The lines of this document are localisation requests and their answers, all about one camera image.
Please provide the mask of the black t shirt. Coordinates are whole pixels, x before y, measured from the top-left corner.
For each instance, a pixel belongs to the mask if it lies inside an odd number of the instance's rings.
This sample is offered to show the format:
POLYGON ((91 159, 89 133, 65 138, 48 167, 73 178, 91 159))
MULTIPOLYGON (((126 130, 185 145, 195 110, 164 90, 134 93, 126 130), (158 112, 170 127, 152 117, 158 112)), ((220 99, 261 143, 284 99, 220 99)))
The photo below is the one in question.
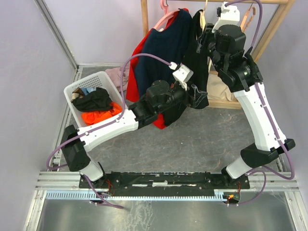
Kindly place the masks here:
MULTIPOLYGON (((205 49, 197 52, 198 39, 202 35, 202 27, 200 26, 200 15, 203 11, 199 10, 193 16, 190 31, 188 48, 182 60, 182 63, 193 71, 190 81, 201 91, 207 91, 208 81, 208 64, 207 53, 205 49)), ((170 109, 162 113, 164 125, 167 127, 180 118, 185 111, 186 105, 178 103, 170 109)))
POLYGON ((103 88, 77 88, 72 92, 71 103, 81 112, 108 111, 111 98, 103 88))

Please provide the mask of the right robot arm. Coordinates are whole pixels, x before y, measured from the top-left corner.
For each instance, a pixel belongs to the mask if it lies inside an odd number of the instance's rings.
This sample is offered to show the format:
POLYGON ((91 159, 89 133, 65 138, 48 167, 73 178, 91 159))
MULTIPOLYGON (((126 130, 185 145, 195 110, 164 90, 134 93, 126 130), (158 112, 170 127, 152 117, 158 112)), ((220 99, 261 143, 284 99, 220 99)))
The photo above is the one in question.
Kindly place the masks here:
POLYGON ((205 51, 218 77, 240 103, 254 135, 254 143, 240 152, 221 175, 221 184, 232 188, 238 178, 276 160, 295 148, 295 141, 280 130, 265 94, 263 77, 251 56, 244 50, 246 35, 237 25, 205 26, 197 51, 205 51))

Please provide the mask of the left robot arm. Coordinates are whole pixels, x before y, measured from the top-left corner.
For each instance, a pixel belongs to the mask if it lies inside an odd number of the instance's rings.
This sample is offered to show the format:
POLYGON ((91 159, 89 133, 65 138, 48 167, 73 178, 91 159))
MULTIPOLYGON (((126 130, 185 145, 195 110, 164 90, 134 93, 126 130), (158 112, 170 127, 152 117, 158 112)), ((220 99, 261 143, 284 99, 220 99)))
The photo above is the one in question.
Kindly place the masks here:
POLYGON ((86 175, 90 183, 100 188, 106 184, 103 168, 96 164, 87 154, 86 145, 97 145, 120 134, 141 129, 158 119, 160 113, 178 104, 196 108, 207 92, 198 89, 192 82, 183 84, 176 81, 174 87, 163 80, 157 80, 146 90, 146 93, 128 109, 116 117, 105 120, 101 125, 92 125, 76 129, 74 125, 64 130, 61 148, 68 169, 86 175))

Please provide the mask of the orange t shirt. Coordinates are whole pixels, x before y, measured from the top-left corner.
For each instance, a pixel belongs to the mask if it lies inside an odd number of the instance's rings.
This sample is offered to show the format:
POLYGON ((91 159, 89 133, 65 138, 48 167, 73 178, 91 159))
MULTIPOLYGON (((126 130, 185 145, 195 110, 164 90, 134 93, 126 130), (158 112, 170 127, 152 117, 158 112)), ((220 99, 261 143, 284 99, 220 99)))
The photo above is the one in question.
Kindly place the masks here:
POLYGON ((111 102, 110 105, 112 108, 108 111, 84 112, 81 114, 81 118, 87 126, 91 126, 112 118, 122 112, 122 107, 119 104, 111 102))

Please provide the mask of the cream hanger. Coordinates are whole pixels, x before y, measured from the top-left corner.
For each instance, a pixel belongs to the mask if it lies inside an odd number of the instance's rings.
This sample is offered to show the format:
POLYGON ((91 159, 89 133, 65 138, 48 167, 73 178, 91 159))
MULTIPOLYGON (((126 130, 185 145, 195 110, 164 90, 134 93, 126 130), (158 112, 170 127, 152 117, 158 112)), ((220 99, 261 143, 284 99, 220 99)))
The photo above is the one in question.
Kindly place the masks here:
POLYGON ((200 13, 199 24, 200 24, 200 28, 201 28, 202 32, 201 32, 200 35, 196 34, 196 38, 197 38, 197 39, 198 39, 198 38, 204 33, 204 31, 205 31, 205 27, 206 27, 205 11, 206 11, 206 9, 207 9, 207 4, 208 4, 208 0, 205 0, 205 6, 204 6, 204 8, 203 8, 201 11, 199 11, 199 13, 200 13))

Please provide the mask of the peach hanger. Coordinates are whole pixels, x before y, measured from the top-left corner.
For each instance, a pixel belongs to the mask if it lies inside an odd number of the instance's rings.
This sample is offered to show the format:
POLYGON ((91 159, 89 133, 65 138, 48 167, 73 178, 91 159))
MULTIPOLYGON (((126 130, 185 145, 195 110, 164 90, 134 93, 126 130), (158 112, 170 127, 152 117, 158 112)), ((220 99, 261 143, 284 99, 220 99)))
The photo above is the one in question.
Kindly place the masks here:
POLYGON ((251 4, 248 10, 246 11, 240 25, 242 32, 245 32, 247 30, 250 23, 254 19, 255 15, 256 15, 256 8, 253 6, 253 4, 251 4))

